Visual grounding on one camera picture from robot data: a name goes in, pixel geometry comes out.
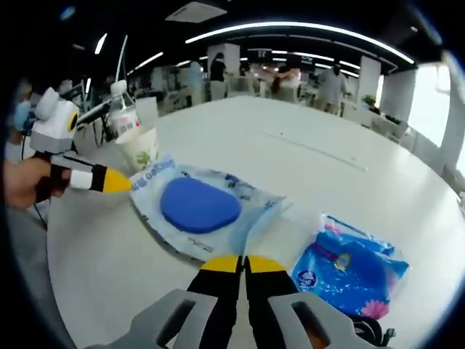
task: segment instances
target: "blue packaged item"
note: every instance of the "blue packaged item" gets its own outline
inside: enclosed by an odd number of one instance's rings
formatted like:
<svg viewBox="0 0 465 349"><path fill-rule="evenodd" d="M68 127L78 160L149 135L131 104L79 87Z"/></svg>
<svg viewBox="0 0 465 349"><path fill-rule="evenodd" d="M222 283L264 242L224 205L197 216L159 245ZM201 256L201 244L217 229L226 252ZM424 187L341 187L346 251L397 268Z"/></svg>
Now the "blue packaged item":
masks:
<svg viewBox="0 0 465 349"><path fill-rule="evenodd" d="M296 264L292 279L350 315L379 319L389 311L390 295L408 263L395 248L331 216Z"/></svg>
<svg viewBox="0 0 465 349"><path fill-rule="evenodd" d="M131 199L145 226L177 252L207 261L241 254L281 212L282 196L233 174L163 156L131 177Z"/></svg>

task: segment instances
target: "paper cup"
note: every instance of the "paper cup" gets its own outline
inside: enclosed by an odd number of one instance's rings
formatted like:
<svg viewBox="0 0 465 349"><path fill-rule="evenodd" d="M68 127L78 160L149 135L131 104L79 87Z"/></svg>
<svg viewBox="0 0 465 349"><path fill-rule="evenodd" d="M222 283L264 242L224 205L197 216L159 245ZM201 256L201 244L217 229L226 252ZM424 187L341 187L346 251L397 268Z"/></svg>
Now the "paper cup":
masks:
<svg viewBox="0 0 465 349"><path fill-rule="evenodd" d="M158 158L157 132L155 127L136 127L124 132L115 141L119 151L136 172Z"/></svg>

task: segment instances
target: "hand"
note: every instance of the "hand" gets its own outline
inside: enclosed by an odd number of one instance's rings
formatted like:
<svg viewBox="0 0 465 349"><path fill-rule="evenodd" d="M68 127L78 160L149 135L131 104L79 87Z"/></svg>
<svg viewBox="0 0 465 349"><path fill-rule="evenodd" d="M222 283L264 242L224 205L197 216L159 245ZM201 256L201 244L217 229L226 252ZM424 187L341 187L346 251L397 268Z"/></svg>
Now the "hand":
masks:
<svg viewBox="0 0 465 349"><path fill-rule="evenodd" d="M27 209L36 202L36 185L42 177L50 177L52 165L38 158L29 158L18 164L4 162L4 196L8 206ZM62 178L68 180L71 172L64 171ZM53 190L60 197L63 190Z"/></svg>

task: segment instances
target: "clear plastic bag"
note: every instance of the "clear plastic bag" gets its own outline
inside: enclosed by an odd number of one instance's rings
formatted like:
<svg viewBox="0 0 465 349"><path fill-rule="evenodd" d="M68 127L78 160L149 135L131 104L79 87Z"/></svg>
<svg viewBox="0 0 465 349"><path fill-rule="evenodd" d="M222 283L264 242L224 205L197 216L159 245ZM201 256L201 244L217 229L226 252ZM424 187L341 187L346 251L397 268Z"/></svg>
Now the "clear plastic bag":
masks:
<svg viewBox="0 0 465 349"><path fill-rule="evenodd" d="M332 216L323 221L292 272L294 283L343 313L382 318L408 263L387 241Z"/></svg>

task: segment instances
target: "white table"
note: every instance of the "white table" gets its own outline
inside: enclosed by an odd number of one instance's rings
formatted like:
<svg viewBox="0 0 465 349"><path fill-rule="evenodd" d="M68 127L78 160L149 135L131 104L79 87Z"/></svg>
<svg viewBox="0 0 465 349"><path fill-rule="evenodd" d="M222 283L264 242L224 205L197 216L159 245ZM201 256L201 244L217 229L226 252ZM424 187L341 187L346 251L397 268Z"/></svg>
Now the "white table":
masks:
<svg viewBox="0 0 465 349"><path fill-rule="evenodd" d="M336 116L253 97L155 125L162 152L179 162L234 173L402 249L411 270L381 320L396 328L395 348L419 345L447 313L465 270L465 222L455 193L406 149ZM92 158L124 167L112 145ZM78 348L120 337L136 314L196 274L153 240L127 194L69 190L52 201L47 237L54 295Z"/></svg>

